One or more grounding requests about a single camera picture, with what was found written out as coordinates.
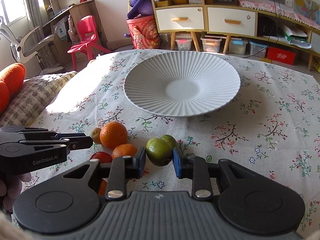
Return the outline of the person's left hand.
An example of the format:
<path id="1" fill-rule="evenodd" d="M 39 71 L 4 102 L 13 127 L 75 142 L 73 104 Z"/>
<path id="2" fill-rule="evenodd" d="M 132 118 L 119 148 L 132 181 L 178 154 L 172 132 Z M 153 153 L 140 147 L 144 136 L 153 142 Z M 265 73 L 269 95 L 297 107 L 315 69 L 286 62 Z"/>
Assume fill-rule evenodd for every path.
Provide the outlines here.
<path id="1" fill-rule="evenodd" d="M 1 207 L 12 211 L 13 204 L 22 190 L 22 182 L 30 182 L 31 174 L 25 173 L 13 176 L 1 172 Z"/>

